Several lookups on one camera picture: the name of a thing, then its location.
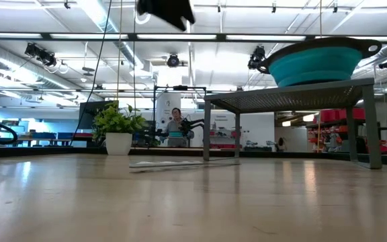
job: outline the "table leg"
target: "table leg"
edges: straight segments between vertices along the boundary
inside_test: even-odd
[[[365,123],[367,125],[367,142],[370,153],[370,169],[382,168],[382,153],[380,151],[379,132],[377,125],[376,104],[374,102],[373,85],[362,87],[363,106],[365,108]]]
[[[240,114],[235,114],[235,157],[240,157]]]
[[[203,135],[203,144],[204,150],[203,159],[205,161],[210,160],[210,119],[212,113],[212,104],[210,101],[206,101],[206,107],[204,109],[204,135]]]
[[[353,108],[346,108],[346,117],[347,117],[347,127],[348,127],[348,135],[349,135],[349,154],[350,160],[357,162],[357,151],[356,151],[356,126],[355,120],[353,119]]]

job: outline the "metal grating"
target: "metal grating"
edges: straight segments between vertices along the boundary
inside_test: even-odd
[[[211,95],[206,99],[231,112],[240,113],[346,108],[361,99],[363,86],[373,83],[373,79],[338,81]]]

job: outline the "floor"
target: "floor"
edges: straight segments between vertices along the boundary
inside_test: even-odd
[[[0,241],[387,241],[387,166],[241,159],[132,173],[183,157],[0,159]]]

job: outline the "desk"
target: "desk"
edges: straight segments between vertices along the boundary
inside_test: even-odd
[[[27,141],[28,142],[28,147],[31,147],[32,146],[32,141],[33,140],[36,140],[37,141],[37,145],[40,144],[40,141],[49,141],[50,145],[57,145],[58,142],[61,142],[62,143],[62,146],[69,146],[69,143],[71,141],[71,139],[57,139],[57,138],[24,138],[24,137],[21,137],[21,138],[18,138],[15,146],[17,146],[18,144],[22,144],[24,141]]]
[[[357,162],[355,122],[353,106],[363,98],[365,123],[370,150],[370,169],[382,168],[382,154],[378,137],[376,105],[374,103],[374,79],[354,79],[310,85],[297,85],[254,91],[236,91],[207,95],[204,110],[204,160],[210,160],[210,117],[212,104],[235,114],[235,157],[240,154],[240,115],[260,112],[280,112],[299,110],[319,110],[325,108],[345,108],[349,129],[350,159]]]

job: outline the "white flower pot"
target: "white flower pot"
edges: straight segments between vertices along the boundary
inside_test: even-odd
[[[105,145],[108,155],[128,155],[131,150],[132,134],[107,133],[105,134]]]

